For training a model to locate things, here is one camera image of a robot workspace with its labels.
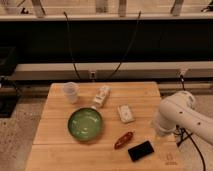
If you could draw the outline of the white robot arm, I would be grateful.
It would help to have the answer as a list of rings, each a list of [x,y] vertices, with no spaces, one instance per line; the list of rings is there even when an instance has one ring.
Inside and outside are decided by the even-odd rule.
[[[188,91],[162,99],[152,121],[156,133],[167,136],[179,125],[213,145],[213,119],[195,111],[195,103],[195,97]]]

